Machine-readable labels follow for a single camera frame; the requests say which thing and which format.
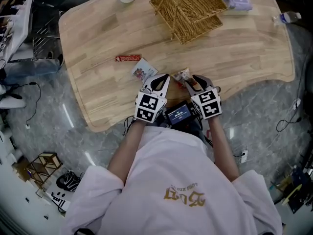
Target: black device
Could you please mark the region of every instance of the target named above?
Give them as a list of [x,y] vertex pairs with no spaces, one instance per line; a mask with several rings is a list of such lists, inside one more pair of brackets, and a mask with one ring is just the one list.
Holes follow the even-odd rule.
[[187,101],[183,101],[165,112],[165,115],[172,127],[188,124],[195,119],[190,105]]

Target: white t-shirt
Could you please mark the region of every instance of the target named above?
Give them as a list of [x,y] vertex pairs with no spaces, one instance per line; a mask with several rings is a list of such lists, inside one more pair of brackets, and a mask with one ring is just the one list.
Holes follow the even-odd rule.
[[62,235],[282,234],[264,178],[248,171],[232,183],[195,136],[146,127],[126,184],[90,166],[66,213]]

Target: marble floor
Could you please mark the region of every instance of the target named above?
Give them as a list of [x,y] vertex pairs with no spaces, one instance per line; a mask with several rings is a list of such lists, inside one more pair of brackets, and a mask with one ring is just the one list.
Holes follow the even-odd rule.
[[[306,118],[290,124],[279,135],[275,129],[277,122],[284,119],[297,98],[301,68],[311,44],[311,35],[303,28],[288,25],[288,30],[295,60],[295,80],[290,83],[259,82],[222,104],[221,119],[234,154],[239,155],[242,150],[248,149],[247,162],[239,165],[240,171],[256,170],[265,177],[268,186],[286,167],[299,161],[310,140],[307,131],[311,127]],[[12,129],[13,140],[24,155],[32,160],[41,152],[56,152],[64,166],[78,175],[89,165],[106,167],[123,139],[123,122],[105,132],[91,132],[76,102],[65,65],[57,73],[28,77],[20,84],[28,82],[37,82],[42,90],[37,113],[29,122],[30,129],[25,128],[25,121],[35,110],[39,96],[37,86],[17,89],[16,93],[25,98],[27,107],[9,110],[6,118]],[[303,87],[302,78],[300,96]],[[299,107],[294,120],[302,115]]]

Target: person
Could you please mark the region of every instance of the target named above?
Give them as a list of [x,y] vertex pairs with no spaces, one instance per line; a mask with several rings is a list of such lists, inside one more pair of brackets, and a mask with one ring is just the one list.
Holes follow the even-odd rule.
[[281,235],[263,176],[240,176],[219,117],[208,122],[215,163],[199,138],[136,120],[108,169],[87,169],[61,234]]

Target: plastic bottle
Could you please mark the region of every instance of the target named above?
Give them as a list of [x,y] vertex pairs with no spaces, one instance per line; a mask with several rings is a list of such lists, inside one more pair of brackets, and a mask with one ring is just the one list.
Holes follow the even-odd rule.
[[11,8],[16,9],[16,10],[24,10],[26,6],[24,4],[18,4],[18,5],[11,6]]
[[299,19],[301,19],[300,13],[293,11],[284,12],[276,17],[273,17],[274,25],[294,23]]

